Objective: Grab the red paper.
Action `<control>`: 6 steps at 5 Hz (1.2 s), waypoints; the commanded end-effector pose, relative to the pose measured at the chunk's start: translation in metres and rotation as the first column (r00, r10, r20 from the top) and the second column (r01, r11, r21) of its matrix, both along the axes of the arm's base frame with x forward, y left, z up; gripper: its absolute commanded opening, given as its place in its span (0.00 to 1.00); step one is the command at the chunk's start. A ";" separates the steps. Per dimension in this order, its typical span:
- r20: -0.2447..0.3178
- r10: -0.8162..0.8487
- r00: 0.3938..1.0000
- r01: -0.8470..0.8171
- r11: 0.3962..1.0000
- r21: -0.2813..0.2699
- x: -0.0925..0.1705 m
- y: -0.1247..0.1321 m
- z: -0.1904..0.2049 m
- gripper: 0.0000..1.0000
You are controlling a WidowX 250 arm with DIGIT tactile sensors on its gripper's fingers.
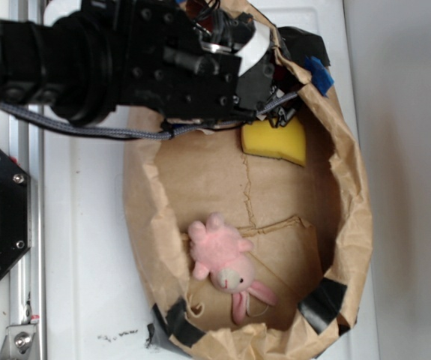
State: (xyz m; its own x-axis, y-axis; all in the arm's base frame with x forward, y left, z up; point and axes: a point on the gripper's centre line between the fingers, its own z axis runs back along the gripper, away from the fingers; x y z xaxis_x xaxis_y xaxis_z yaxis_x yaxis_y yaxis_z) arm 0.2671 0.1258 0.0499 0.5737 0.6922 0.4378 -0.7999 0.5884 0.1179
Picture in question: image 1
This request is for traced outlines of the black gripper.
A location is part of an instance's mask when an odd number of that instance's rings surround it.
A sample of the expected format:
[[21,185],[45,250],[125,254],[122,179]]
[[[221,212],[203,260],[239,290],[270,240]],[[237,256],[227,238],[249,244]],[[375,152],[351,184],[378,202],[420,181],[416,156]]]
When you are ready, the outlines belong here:
[[232,16],[219,7],[205,7],[199,12],[202,45],[212,52],[240,59],[235,93],[231,96],[230,121],[252,123],[256,118],[275,115],[273,128],[289,122],[287,107],[298,98],[294,86],[284,93],[274,84],[272,58],[275,42],[271,28],[251,13]]

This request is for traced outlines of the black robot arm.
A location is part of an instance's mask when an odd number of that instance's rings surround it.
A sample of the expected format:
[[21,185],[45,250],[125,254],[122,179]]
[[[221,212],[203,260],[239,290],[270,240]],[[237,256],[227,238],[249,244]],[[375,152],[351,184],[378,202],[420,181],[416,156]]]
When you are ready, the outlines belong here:
[[283,82],[276,41],[218,1],[84,1],[51,26],[0,20],[0,109],[46,105],[78,128],[119,106],[250,121]]

